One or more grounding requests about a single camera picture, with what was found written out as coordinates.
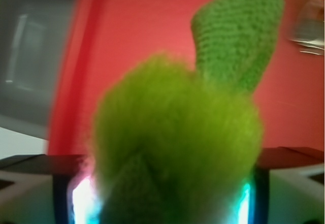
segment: green fuzzy yarn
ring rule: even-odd
[[[215,86],[182,60],[157,55],[105,95],[94,130],[100,190],[114,192],[114,183],[124,185],[126,178],[134,183],[132,196],[139,195],[133,200],[149,192],[132,180],[144,170],[120,175],[139,155],[150,172],[141,177],[154,183],[150,189],[158,189],[162,199],[164,223],[218,223],[250,174],[263,127],[248,94]],[[129,191],[118,196],[123,194],[131,196]]]

